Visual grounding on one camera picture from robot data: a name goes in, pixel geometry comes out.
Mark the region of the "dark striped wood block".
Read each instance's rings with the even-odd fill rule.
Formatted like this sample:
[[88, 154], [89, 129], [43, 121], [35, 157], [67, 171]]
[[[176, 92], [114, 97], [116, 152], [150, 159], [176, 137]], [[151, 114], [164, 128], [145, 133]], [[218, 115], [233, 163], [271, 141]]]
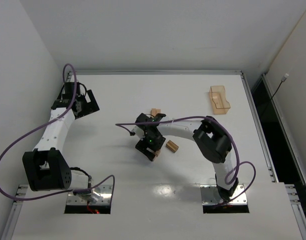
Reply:
[[169, 140], [166, 143], [166, 148], [169, 149], [172, 153], [176, 153], [179, 149], [179, 146], [177, 144], [175, 144], [173, 141]]

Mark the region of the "wood block numbered 30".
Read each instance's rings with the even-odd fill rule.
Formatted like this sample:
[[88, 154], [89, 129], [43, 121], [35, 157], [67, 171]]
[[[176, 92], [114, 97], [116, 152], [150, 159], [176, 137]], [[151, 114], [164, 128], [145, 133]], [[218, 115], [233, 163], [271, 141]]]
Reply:
[[159, 108], [152, 108], [151, 111], [150, 111], [150, 114], [152, 116], [156, 116], [159, 113], [161, 113], [161, 110]]

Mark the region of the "transparent amber plastic box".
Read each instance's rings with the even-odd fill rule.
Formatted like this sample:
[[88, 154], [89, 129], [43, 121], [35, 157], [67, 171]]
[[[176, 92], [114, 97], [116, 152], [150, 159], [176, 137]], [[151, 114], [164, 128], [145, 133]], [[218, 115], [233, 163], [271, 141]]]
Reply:
[[214, 115], [226, 115], [231, 109], [231, 105], [226, 99], [226, 89], [223, 85], [211, 86], [209, 98]]

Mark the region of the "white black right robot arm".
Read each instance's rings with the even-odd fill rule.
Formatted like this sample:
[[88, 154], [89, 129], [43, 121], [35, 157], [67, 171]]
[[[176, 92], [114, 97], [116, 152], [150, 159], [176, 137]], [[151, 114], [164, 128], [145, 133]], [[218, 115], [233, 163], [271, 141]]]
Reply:
[[216, 187], [220, 197], [229, 201], [239, 180], [233, 173], [231, 150], [232, 138], [210, 116], [203, 120], [171, 120], [164, 113], [149, 117], [141, 113], [131, 130], [131, 136], [138, 136], [135, 148], [150, 161], [154, 161], [162, 148], [166, 136], [179, 137], [196, 143], [204, 158], [210, 161], [215, 171]]

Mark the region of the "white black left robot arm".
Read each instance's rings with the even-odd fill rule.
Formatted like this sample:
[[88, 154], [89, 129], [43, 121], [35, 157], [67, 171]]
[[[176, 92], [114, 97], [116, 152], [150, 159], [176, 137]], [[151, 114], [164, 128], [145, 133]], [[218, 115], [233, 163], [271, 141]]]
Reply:
[[73, 122], [99, 111], [93, 92], [80, 82], [67, 82], [51, 106], [50, 121], [32, 151], [22, 157], [30, 189], [34, 192], [80, 190], [91, 187], [91, 176], [69, 167], [63, 147]]

